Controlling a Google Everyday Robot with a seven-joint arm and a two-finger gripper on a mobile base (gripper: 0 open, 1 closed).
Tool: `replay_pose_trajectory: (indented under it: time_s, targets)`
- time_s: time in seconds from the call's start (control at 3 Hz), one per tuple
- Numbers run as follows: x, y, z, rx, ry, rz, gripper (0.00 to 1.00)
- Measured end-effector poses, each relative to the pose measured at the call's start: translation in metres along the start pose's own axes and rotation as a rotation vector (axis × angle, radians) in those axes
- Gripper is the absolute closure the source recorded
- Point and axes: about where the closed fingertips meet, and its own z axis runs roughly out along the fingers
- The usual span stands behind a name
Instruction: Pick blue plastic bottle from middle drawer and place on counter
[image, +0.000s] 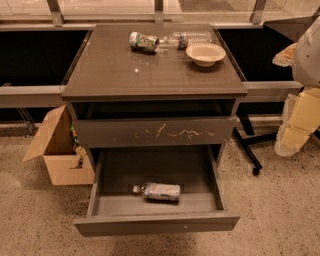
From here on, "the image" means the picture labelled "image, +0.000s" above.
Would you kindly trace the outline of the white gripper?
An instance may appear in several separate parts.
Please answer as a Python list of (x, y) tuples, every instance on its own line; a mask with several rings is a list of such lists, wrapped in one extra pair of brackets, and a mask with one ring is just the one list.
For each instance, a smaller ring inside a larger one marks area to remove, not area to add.
[[(277, 53), (272, 63), (292, 66), (293, 78), (304, 86), (320, 86), (320, 17), (299, 38)], [(276, 136), (275, 152), (291, 156), (300, 151), (320, 126), (320, 89), (307, 87), (297, 96), (289, 94), (283, 108), (282, 124)]]

